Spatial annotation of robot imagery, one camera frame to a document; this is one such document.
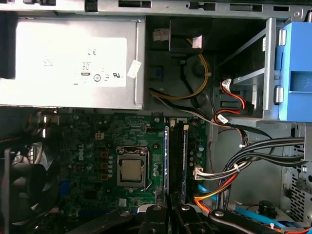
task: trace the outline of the cable tie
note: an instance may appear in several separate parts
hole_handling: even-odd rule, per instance
[[[235,163],[234,168],[237,170],[237,172],[240,172],[240,169],[238,168],[238,165]]]

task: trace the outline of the green motherboard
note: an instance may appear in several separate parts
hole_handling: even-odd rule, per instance
[[[136,211],[155,203],[163,186],[164,129],[170,118],[114,115],[60,115],[60,197],[66,216]],[[206,124],[175,118],[189,125],[188,176],[192,167],[205,165]]]

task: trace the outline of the wire bundle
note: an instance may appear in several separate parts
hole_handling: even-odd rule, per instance
[[[192,41],[190,39],[187,39],[187,41],[190,44],[192,44]],[[167,99],[167,100],[186,100],[186,99],[192,99],[192,98],[197,97],[206,88],[206,86],[208,84],[208,78],[210,75],[209,70],[208,70],[208,65],[207,65],[205,58],[203,57],[202,54],[199,54],[198,57],[199,57],[199,60],[201,61],[202,65],[204,67],[205,78],[204,78],[204,81],[201,84],[201,86],[194,93],[192,93],[190,95],[182,96],[182,97],[176,97],[176,96],[167,95],[167,94],[162,93],[162,92],[160,92],[156,89],[153,89],[153,88],[150,88],[150,93],[155,97],[163,98],[163,99]]]
[[[267,148],[275,147],[284,147],[292,145],[303,145],[304,138],[278,138],[278,139],[269,139],[264,141],[259,141],[253,144],[246,146],[237,152],[226,164],[223,172],[216,174],[207,174],[207,173],[198,173],[204,180],[220,180],[219,186],[208,192],[205,196],[196,196],[194,200],[202,201],[208,197],[218,194],[217,199],[217,208],[219,208],[220,203],[222,202],[223,209],[227,208],[229,202],[229,193],[230,185],[238,174],[251,165],[252,162],[259,160],[266,160],[268,162],[285,166],[285,167],[294,167],[302,165],[306,162],[302,161],[303,155],[284,157],[284,156],[275,156],[270,154],[264,154],[255,152],[256,150],[262,150]]]

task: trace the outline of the black fan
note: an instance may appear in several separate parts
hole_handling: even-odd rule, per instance
[[[59,167],[53,151],[39,142],[23,146],[13,155],[9,180],[13,226],[34,228],[55,206],[59,195]]]

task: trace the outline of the sticker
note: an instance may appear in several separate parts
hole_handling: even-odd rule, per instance
[[[229,122],[229,120],[227,118],[225,118],[223,115],[218,115],[217,117],[223,124],[226,124]]]
[[[141,62],[139,62],[137,60],[133,60],[131,66],[130,66],[130,69],[127,73],[127,76],[135,79],[137,77],[137,73],[141,67],[141,64],[142,64]]]
[[[266,44],[267,44],[267,38],[264,37],[264,38],[262,39],[262,52],[265,51]]]
[[[231,93],[231,90],[230,90],[230,85],[231,85],[231,82],[232,82],[232,79],[226,79],[222,82],[222,87],[228,91],[229,93]]]
[[[82,40],[74,59],[74,84],[102,87],[126,86],[126,38],[88,38]]]
[[[193,49],[201,49],[203,42],[203,36],[199,36],[197,38],[193,38],[192,48]]]
[[[119,206],[126,207],[127,206],[127,199],[119,198]]]
[[[158,28],[153,31],[153,41],[164,41],[169,40],[169,29],[168,28]]]

